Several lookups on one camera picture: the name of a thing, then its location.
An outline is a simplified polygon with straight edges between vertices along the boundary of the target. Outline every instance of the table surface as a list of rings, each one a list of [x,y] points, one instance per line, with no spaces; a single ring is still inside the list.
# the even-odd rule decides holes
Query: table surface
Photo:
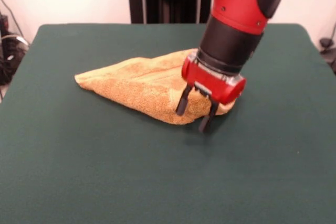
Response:
[[[0,223],[334,224],[336,82],[302,27],[267,27],[212,134],[74,81],[197,47],[204,29],[42,26],[0,106]]]

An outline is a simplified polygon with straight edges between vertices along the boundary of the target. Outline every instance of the folded towel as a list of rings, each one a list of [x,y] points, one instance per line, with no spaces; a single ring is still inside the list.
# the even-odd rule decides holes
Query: folded towel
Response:
[[[175,113],[186,82],[181,77],[184,59],[195,49],[173,52],[153,59],[132,58],[115,65],[75,75],[76,82],[114,102],[170,124],[188,124],[209,113],[209,99],[191,91],[183,116]],[[234,102],[220,105],[217,115]]]

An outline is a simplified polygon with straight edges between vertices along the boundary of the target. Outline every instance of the cable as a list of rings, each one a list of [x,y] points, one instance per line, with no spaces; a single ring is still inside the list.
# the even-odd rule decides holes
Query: cable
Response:
[[[1,40],[7,39],[7,38],[15,38],[16,40],[22,42],[23,44],[26,44],[27,46],[30,46],[29,42],[25,40],[25,38],[21,37],[18,34],[9,34],[1,37]]]
[[[20,28],[19,24],[17,23],[17,21],[16,21],[16,19],[15,19],[15,16],[14,16],[12,10],[9,8],[9,6],[5,3],[4,0],[0,0],[0,1],[4,4],[4,6],[5,6],[5,7],[8,9],[8,11],[10,12],[10,14],[11,14],[13,20],[14,20],[14,23],[15,23],[15,25],[17,26],[17,29],[19,30],[21,36],[24,37],[24,36],[23,36],[23,32],[21,31],[21,28]]]
[[[29,46],[22,41],[19,35],[3,36],[3,46],[6,45],[3,55],[0,55],[0,86],[6,85],[12,81],[19,64],[21,63]]]
[[[330,39],[332,39],[335,36],[335,32],[336,32],[336,23],[334,25],[334,30],[332,31]]]

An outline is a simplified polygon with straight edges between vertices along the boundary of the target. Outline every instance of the black cable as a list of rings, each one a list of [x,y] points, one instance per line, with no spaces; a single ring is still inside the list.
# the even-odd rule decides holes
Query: black cable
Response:
[[[24,55],[28,51],[28,46],[17,40],[16,37],[4,36],[3,45],[6,44],[6,52],[0,52],[0,86],[12,81],[12,78],[21,63]]]
[[[332,38],[335,36],[335,32],[336,32],[336,23],[334,24],[334,29],[333,29],[333,31],[331,33],[330,41],[329,41],[329,44],[328,44],[327,48],[329,48],[331,46],[331,44],[332,44]]]
[[[10,14],[11,14],[13,20],[14,20],[14,23],[15,23],[15,25],[17,26],[17,29],[19,30],[21,36],[24,37],[24,36],[23,36],[23,32],[21,31],[21,28],[20,28],[19,24],[17,23],[17,21],[16,21],[16,19],[15,19],[15,16],[14,16],[12,10],[10,9],[10,7],[5,3],[4,0],[0,0],[0,1],[4,4],[4,6],[5,6],[5,7],[8,9],[8,11],[10,12]]]

